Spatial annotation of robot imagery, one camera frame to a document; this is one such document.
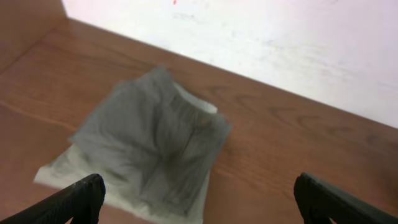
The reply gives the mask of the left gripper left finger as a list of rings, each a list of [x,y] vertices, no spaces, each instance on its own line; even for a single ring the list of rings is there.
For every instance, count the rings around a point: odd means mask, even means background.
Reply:
[[[106,188],[99,174],[90,174],[1,224],[97,224]]]

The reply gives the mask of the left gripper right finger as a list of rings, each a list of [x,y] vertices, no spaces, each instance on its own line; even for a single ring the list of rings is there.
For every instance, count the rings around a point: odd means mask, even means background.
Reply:
[[[397,217],[306,172],[296,178],[294,197],[305,224],[397,224]]]

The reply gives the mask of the khaki shorts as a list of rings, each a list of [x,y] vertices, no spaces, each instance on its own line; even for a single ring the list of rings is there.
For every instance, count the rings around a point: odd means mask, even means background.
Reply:
[[[41,167],[35,182],[57,188],[64,188],[90,174],[99,174],[106,186],[105,202],[115,208],[132,213],[154,223],[202,223],[208,175],[197,199],[187,215],[179,215],[166,208],[139,199],[137,191],[125,180],[109,171],[100,162],[91,159],[82,150],[71,146],[51,163]]]

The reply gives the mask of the grey shorts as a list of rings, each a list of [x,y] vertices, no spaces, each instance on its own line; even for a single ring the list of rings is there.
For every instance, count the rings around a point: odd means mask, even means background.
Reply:
[[[145,202],[187,215],[231,125],[182,88],[164,67],[120,83],[71,140],[125,180]]]

